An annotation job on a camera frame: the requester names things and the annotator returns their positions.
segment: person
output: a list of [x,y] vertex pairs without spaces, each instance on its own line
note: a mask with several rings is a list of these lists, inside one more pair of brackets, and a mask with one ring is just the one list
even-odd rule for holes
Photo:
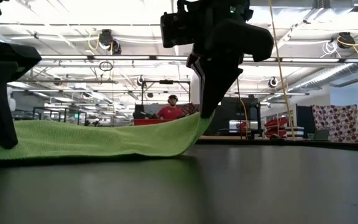
[[175,95],[170,95],[168,97],[168,103],[169,105],[162,108],[158,113],[157,113],[157,118],[158,119],[177,119],[180,118],[181,116],[184,116],[184,112],[182,112],[179,108],[177,108],[177,102],[178,102],[178,97]]

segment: green towel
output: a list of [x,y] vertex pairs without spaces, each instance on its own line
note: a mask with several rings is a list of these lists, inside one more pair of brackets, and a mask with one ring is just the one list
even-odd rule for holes
[[146,126],[95,128],[55,121],[18,121],[19,144],[0,146],[0,160],[58,157],[112,157],[128,154],[168,157],[185,152],[205,132],[210,119],[196,113]]

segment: black panel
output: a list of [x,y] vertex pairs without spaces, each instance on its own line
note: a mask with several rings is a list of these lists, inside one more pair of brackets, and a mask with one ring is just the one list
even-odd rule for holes
[[316,132],[311,106],[296,106],[296,123],[299,127],[305,128],[304,134],[306,138],[307,134]]

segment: patterned cloth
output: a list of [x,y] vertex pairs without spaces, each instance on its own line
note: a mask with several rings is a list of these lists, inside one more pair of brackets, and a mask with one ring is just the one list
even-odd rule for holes
[[357,105],[312,106],[317,130],[330,129],[328,139],[333,142],[358,142]]

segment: black table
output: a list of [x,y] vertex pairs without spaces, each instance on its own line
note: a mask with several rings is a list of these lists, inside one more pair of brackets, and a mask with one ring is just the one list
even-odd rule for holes
[[195,146],[147,161],[0,168],[0,224],[358,223],[358,152]]

